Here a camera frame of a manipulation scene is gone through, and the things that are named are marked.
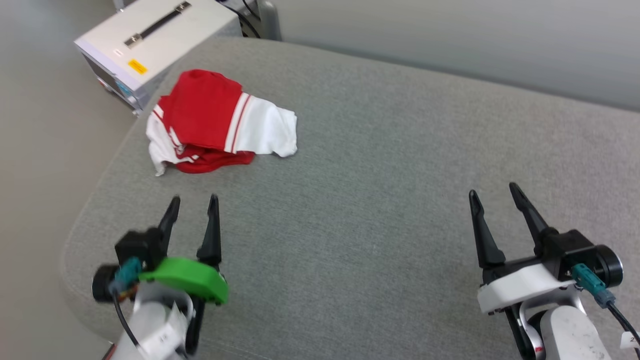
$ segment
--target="teal connector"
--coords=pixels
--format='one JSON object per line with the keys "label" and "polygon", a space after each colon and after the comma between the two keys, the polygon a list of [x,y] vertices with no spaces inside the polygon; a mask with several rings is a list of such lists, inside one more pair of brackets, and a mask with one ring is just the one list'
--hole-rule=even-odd
{"label": "teal connector", "polygon": [[613,304],[616,301],[616,297],[607,290],[604,282],[585,264],[575,265],[571,269],[571,276],[578,286],[593,295],[601,308],[605,309],[609,303]]}
{"label": "teal connector", "polygon": [[140,259],[134,257],[129,258],[120,266],[118,272],[109,284],[110,293],[121,293],[127,291],[134,281],[138,280],[138,275],[142,272],[142,263]]}

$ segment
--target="gray fabric tablecloth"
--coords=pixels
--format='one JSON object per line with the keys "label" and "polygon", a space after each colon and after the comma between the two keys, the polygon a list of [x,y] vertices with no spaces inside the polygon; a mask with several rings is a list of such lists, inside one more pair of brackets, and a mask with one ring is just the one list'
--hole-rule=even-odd
{"label": "gray fabric tablecloth", "polygon": [[[508,259],[533,243],[508,189],[550,225],[612,247],[619,308],[640,324],[640,115],[292,44],[217,38],[162,85],[213,70],[298,115],[298,153],[201,175],[155,177],[148,110],[127,136],[67,241],[68,304],[91,330],[122,328],[90,293],[128,229],[182,197],[171,256],[195,258],[220,196],[229,303],[208,307],[202,359],[517,359],[506,318],[485,316],[468,208],[475,188]],[[583,297],[611,355],[620,327]]]}

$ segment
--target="folded clothing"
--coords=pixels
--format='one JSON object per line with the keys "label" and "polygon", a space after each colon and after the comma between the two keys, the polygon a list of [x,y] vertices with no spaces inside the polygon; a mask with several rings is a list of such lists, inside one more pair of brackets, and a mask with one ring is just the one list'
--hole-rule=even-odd
{"label": "folded clothing", "polygon": [[249,164],[255,154],[286,157],[298,150],[297,120],[293,111],[244,93],[222,74],[190,70],[147,119],[149,154],[156,176],[166,163],[201,173]]}

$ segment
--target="yellow sticker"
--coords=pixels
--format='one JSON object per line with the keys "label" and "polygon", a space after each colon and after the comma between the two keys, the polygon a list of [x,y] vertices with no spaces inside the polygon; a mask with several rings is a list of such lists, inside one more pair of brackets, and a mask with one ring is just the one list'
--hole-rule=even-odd
{"label": "yellow sticker", "polygon": [[140,75],[147,72],[147,68],[142,66],[142,64],[136,61],[136,59],[131,59],[131,61],[129,61],[128,64]]}

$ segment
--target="red fabric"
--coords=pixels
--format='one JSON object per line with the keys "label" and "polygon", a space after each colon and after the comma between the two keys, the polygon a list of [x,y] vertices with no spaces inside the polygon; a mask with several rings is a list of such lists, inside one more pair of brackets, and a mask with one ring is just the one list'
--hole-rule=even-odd
{"label": "red fabric", "polygon": [[162,96],[158,106],[164,111],[161,120],[167,133],[175,132],[182,151],[178,159],[197,156],[194,162],[175,166],[182,172],[199,174],[225,165],[249,164],[255,154],[225,152],[225,140],[242,86],[222,74],[205,70],[185,71],[169,96]]}

